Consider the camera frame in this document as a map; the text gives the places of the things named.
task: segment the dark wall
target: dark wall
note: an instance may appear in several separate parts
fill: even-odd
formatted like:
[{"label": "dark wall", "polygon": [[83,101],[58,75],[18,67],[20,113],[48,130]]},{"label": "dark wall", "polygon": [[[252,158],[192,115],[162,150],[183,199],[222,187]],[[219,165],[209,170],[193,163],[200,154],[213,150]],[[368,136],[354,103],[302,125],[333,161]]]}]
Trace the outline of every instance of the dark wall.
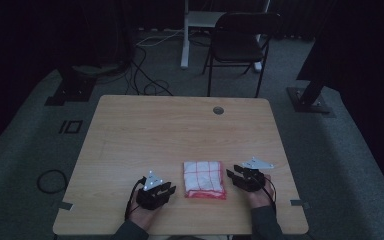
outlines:
[{"label": "dark wall", "polygon": [[0,1],[0,134],[51,69],[28,4]]},{"label": "dark wall", "polygon": [[132,57],[128,7],[127,0],[0,0],[0,134],[50,71]]},{"label": "dark wall", "polygon": [[340,92],[384,174],[384,1],[338,1],[298,79]]}]

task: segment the chair leg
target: chair leg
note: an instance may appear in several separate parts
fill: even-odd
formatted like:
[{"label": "chair leg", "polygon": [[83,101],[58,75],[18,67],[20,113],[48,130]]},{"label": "chair leg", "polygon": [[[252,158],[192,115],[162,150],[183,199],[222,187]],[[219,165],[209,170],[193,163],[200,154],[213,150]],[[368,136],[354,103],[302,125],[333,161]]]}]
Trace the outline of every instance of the chair leg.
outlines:
[{"label": "chair leg", "polygon": [[214,59],[214,57],[211,55],[211,57],[210,57],[210,74],[208,74],[207,97],[209,97],[210,93],[211,93],[211,77],[213,75],[213,59]]},{"label": "chair leg", "polygon": [[261,63],[260,78],[258,79],[258,86],[257,86],[257,92],[255,93],[255,98],[258,98],[258,94],[260,93],[260,87],[261,87],[261,82],[263,80],[264,69],[266,69],[267,54],[268,54],[268,47],[266,48],[266,54],[264,55],[263,62]]},{"label": "chair leg", "polygon": [[264,68],[261,69],[260,78],[258,79],[257,92],[255,93],[255,98],[258,98],[258,94],[260,93],[261,82],[263,80],[263,71],[264,71]]},{"label": "chair leg", "polygon": [[208,49],[207,58],[205,58],[204,69],[202,69],[202,74],[204,74],[205,73],[205,69],[207,69],[208,58],[210,57],[210,51],[211,51],[211,49]]},{"label": "chair leg", "polygon": [[246,68],[246,70],[242,73],[242,74],[246,74],[248,72],[248,70],[251,68],[253,63],[249,63],[248,67]]}]

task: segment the black chair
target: black chair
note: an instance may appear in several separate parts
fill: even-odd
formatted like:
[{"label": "black chair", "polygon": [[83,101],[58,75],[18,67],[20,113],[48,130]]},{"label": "black chair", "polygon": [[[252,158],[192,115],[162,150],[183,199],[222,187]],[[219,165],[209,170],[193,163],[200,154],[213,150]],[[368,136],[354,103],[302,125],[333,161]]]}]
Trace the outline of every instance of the black chair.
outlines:
[{"label": "black chair", "polygon": [[[245,74],[252,64],[262,62],[257,92],[255,93],[255,97],[258,97],[269,52],[269,41],[280,28],[281,21],[282,19],[277,13],[244,12],[225,13],[217,20],[211,34],[211,44],[202,70],[202,74],[204,74],[205,69],[210,67],[207,97],[210,96],[211,92],[213,67],[247,66],[243,73]],[[258,41],[258,35],[263,39],[262,45]],[[214,59],[222,64],[214,65]]]}]

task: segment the napkin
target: napkin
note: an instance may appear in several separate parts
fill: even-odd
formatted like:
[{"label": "napkin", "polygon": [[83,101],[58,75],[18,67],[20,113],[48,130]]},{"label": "napkin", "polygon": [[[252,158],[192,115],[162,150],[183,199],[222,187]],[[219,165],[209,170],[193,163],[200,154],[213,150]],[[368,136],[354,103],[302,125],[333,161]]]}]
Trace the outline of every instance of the napkin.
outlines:
[{"label": "napkin", "polygon": [[187,198],[226,199],[220,162],[184,162]]}]

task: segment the table grommet hole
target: table grommet hole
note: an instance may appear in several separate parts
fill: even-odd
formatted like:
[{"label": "table grommet hole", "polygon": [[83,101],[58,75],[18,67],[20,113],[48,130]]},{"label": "table grommet hole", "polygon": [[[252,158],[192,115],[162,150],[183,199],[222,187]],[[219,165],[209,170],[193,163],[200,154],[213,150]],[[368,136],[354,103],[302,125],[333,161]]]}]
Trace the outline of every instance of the table grommet hole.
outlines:
[{"label": "table grommet hole", "polygon": [[217,115],[222,115],[224,113],[224,109],[222,107],[217,106],[213,108],[213,112]]}]

